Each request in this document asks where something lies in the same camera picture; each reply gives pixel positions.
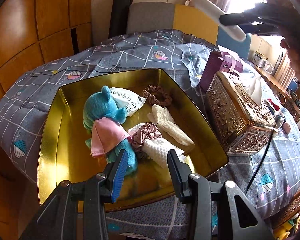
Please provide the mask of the person right hand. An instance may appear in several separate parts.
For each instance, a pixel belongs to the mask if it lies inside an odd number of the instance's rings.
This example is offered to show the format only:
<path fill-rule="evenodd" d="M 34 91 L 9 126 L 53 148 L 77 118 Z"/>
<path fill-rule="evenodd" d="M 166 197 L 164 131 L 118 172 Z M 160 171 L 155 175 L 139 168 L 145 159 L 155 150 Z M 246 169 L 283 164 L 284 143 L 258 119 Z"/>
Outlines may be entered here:
<path fill-rule="evenodd" d="M 283 37 L 280 46 L 287 51 L 290 66 L 300 81 L 300 43 L 288 29 L 281 28 L 280 34 Z"/>

